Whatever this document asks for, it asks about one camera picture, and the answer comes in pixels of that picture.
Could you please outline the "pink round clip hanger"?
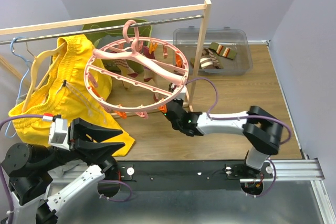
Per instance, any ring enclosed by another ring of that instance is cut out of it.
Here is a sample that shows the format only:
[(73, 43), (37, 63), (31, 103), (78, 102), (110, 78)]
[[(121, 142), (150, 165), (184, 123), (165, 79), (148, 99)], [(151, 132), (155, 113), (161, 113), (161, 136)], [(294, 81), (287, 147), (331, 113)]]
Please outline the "pink round clip hanger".
[[(158, 109), (168, 112), (168, 103), (183, 100), (189, 75), (188, 60), (174, 45), (157, 38), (141, 37), (135, 20), (128, 20), (122, 28), (123, 38), (100, 49), (94, 49), (84, 70), (84, 83), (89, 94), (107, 112), (121, 118), (134, 113), (147, 118), (147, 112)], [(98, 80), (93, 76), (100, 73), (131, 86), (153, 93), (154, 102), (149, 105), (127, 107), (106, 101), (98, 92)]]

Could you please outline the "brown striped sock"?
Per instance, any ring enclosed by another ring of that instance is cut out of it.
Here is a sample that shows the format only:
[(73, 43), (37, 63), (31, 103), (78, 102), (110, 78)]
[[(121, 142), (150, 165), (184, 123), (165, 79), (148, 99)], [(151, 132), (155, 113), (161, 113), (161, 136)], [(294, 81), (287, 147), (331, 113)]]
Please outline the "brown striped sock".
[(202, 69), (223, 69), (218, 57), (208, 48), (202, 50), (200, 66)]

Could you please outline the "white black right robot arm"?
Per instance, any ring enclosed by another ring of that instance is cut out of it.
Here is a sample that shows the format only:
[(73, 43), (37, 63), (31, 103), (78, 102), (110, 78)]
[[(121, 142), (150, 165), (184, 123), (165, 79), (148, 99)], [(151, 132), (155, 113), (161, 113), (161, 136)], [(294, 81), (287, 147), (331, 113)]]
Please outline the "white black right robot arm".
[(187, 111), (181, 101), (175, 99), (165, 105), (162, 113), (174, 130), (190, 137), (212, 134), (244, 136), (251, 149), (238, 171), (243, 178), (256, 178), (266, 159), (278, 154), (285, 127), (259, 106), (233, 114), (211, 114)]

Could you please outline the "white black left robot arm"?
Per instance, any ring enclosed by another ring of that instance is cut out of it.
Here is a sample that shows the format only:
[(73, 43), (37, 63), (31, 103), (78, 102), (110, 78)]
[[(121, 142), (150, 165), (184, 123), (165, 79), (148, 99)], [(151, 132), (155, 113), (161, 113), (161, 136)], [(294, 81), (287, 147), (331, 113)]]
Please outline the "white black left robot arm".
[[(125, 147), (107, 140), (122, 130), (91, 124), (81, 118), (68, 123), (61, 115), (39, 115), (51, 123), (48, 146), (16, 143), (1, 163), (1, 173), (9, 211), (1, 223), (57, 223), (62, 209), (83, 195), (91, 185), (100, 197), (112, 200), (120, 190), (121, 175), (113, 154)], [(62, 191), (45, 198), (53, 181), (50, 171), (72, 161), (85, 162), (88, 168)]]

